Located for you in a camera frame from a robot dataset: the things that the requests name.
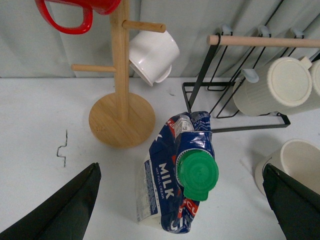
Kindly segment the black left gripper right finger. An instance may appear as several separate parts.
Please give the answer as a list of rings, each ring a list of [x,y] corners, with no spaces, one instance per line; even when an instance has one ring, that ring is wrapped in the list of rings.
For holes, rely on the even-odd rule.
[[[287,240],[320,238],[320,195],[268,163],[262,186]]]

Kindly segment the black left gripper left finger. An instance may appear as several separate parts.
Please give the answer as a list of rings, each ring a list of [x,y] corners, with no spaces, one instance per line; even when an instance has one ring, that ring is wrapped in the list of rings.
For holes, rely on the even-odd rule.
[[[2,240],[82,240],[101,181],[92,163],[46,201],[0,233]]]

